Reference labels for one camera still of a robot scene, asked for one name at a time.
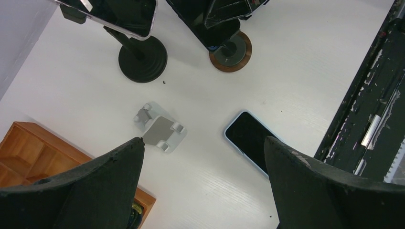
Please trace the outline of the black phone dark case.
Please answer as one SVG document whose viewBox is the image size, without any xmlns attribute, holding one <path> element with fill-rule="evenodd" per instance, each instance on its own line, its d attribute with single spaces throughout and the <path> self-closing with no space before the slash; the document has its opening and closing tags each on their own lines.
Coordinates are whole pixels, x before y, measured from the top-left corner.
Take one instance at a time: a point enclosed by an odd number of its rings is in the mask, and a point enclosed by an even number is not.
<svg viewBox="0 0 405 229">
<path fill-rule="evenodd" d="M 205 25 L 210 0 L 166 0 L 177 16 L 210 52 L 216 51 L 240 31 L 240 21 L 233 19 L 208 28 Z"/>
</svg>

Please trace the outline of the silver folding phone stand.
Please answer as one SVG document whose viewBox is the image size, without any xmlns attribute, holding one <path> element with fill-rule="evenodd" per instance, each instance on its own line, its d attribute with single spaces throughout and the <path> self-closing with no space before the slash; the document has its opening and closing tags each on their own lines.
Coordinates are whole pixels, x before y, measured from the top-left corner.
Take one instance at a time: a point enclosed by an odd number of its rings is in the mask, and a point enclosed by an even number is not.
<svg viewBox="0 0 405 229">
<path fill-rule="evenodd" d="M 156 102 L 146 103 L 134 117 L 145 144 L 164 153 L 173 152 L 187 135 L 187 129 Z"/>
</svg>

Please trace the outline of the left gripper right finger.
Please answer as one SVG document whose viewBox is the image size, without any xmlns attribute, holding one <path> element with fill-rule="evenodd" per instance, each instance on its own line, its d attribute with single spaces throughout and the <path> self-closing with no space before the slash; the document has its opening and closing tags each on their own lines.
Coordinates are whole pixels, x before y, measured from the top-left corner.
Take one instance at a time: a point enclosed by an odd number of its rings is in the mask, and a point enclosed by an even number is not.
<svg viewBox="0 0 405 229">
<path fill-rule="evenodd" d="M 264 154 L 280 229 L 404 228 L 404 186 L 343 171 L 272 136 Z"/>
</svg>

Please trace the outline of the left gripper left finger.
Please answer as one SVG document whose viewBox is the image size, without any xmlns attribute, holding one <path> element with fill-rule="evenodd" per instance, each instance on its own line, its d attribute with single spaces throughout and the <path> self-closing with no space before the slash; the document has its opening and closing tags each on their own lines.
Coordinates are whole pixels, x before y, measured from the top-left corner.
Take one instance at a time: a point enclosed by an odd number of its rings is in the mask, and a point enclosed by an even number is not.
<svg viewBox="0 0 405 229">
<path fill-rule="evenodd" d="M 0 190 L 3 229 L 125 229 L 143 165 L 135 137 L 112 151 L 31 185 Z"/>
</svg>

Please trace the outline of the phone with light blue case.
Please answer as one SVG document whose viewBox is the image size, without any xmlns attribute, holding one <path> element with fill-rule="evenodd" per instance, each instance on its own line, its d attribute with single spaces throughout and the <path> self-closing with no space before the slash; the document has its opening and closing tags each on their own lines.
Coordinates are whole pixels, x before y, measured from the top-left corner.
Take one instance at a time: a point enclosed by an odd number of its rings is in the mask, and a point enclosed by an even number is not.
<svg viewBox="0 0 405 229">
<path fill-rule="evenodd" d="M 264 145 L 268 136 L 281 140 L 249 110 L 241 110 L 224 129 L 224 138 L 229 144 L 266 178 Z"/>
</svg>

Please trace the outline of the phone stand brown round base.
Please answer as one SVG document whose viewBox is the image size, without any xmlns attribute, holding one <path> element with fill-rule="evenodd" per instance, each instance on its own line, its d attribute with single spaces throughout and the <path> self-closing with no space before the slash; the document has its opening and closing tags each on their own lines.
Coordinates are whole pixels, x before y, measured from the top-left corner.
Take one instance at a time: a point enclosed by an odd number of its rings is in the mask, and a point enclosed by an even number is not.
<svg viewBox="0 0 405 229">
<path fill-rule="evenodd" d="M 216 51 L 209 53 L 213 66 L 224 73 L 233 73 L 244 68 L 252 55 L 252 43 L 248 36 L 239 31 Z"/>
</svg>

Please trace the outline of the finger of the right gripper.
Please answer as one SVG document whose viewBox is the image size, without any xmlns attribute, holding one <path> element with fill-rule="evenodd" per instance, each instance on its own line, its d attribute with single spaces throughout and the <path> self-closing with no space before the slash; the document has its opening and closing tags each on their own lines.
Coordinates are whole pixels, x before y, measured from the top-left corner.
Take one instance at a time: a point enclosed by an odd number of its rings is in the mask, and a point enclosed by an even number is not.
<svg viewBox="0 0 405 229">
<path fill-rule="evenodd" d="M 222 22 L 239 19 L 251 14 L 252 0 L 210 0 L 204 25 L 211 28 Z"/>
</svg>

